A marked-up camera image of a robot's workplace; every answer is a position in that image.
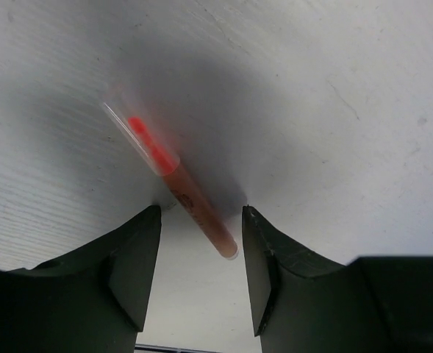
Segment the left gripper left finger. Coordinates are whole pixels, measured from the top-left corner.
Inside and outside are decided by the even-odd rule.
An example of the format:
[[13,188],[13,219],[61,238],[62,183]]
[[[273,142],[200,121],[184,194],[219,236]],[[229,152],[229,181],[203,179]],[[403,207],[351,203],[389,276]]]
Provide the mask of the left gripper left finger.
[[153,205],[32,269],[0,270],[0,352],[133,352],[161,226]]

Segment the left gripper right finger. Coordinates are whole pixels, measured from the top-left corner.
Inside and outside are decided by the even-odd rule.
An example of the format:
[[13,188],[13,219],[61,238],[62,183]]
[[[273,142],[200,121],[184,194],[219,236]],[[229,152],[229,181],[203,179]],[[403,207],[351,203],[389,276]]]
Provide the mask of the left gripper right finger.
[[254,334],[264,352],[433,352],[433,256],[342,265],[242,211]]

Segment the pink slim pen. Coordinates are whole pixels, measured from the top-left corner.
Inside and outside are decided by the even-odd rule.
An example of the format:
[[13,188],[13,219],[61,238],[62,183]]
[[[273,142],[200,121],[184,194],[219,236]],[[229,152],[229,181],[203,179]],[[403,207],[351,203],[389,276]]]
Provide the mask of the pink slim pen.
[[130,92],[115,87],[105,93],[101,106],[218,253],[235,259],[238,246],[233,235],[142,104]]

